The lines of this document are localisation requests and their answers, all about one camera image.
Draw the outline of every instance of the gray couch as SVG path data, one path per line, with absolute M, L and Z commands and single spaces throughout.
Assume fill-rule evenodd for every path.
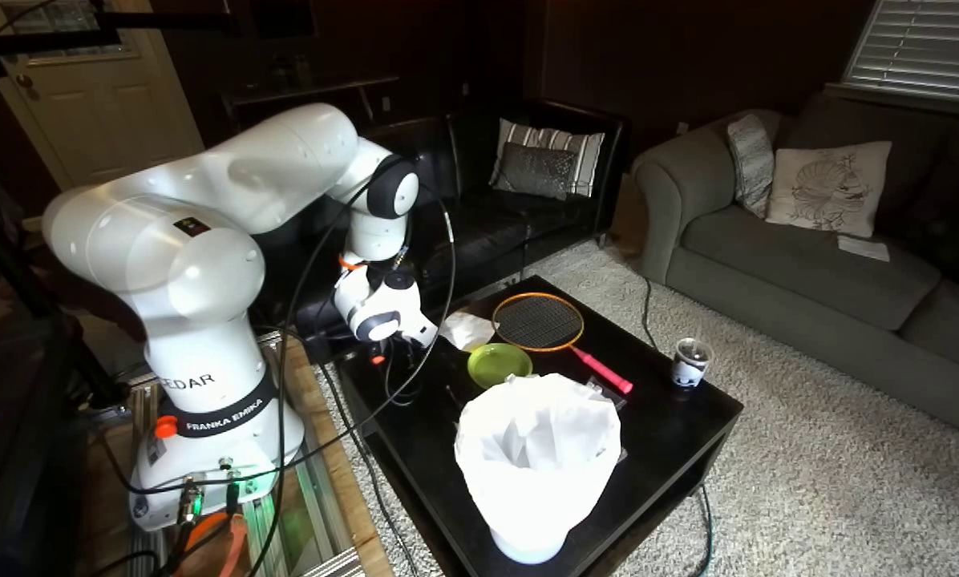
M 647 244 L 632 266 L 959 431 L 959 283 L 905 225 L 916 196 L 959 175 L 940 170 L 959 120 L 830 96 L 759 120 L 779 145 L 891 139 L 875 234 L 891 263 L 838 249 L 830 230 L 776 228 L 735 204 L 729 120 L 720 120 L 634 157 Z

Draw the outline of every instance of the window blinds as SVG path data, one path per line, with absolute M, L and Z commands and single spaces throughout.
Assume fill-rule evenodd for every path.
M 878 0 L 845 84 L 959 103 L 959 0 Z

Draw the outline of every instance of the beige carpet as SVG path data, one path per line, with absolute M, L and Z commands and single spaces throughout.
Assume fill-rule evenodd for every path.
M 529 272 L 641 336 L 646 283 L 600 246 L 572 246 Z M 711 385 L 745 403 L 705 482 L 717 512 L 709 574 L 959 574 L 959 432 L 667 288 L 650 296 L 650 331 L 664 353 L 681 336 L 705 341 Z M 416 574 L 441 574 L 392 511 Z M 410 574 L 389 527 L 381 540 L 399 574 Z M 620 574 L 684 577 L 700 555 L 700 506 L 688 501 Z

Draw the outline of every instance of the black table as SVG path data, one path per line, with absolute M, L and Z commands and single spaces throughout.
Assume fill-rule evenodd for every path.
M 502 296 L 465 303 L 465 312 L 490 315 L 511 291 L 557 288 L 544 280 L 525 280 Z M 389 408 L 365 431 L 381 472 L 445 574 L 609 574 L 696 492 L 740 414 L 740 403 L 709 381 L 694 394 L 678 390 L 669 385 L 669 359 L 581 301 L 573 303 L 588 319 L 579 346 L 630 376 L 634 390 L 630 400 L 620 400 L 627 457 L 615 466 L 593 512 L 568 532 L 565 547 L 552 562 L 525 566 L 503 557 L 468 496 L 452 457 L 452 438 L 462 403 L 482 394 L 482 388 L 468 381 L 465 356 L 445 341 L 441 341 L 410 388 L 410 408 Z M 392 373 L 392 388 L 406 368 L 401 361 Z M 572 353 L 537 356 L 537 373 L 563 373 L 573 381 L 589 378 Z M 340 361 L 340 381 L 356 420 L 386 400 L 386 368 L 350 359 Z

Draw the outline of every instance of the soda can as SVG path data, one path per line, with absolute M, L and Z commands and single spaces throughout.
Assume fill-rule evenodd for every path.
M 705 378 L 705 365 L 709 365 L 709 348 L 703 341 L 696 336 L 684 336 L 674 348 L 674 361 L 669 361 L 669 381 L 678 388 L 700 388 L 700 381 Z

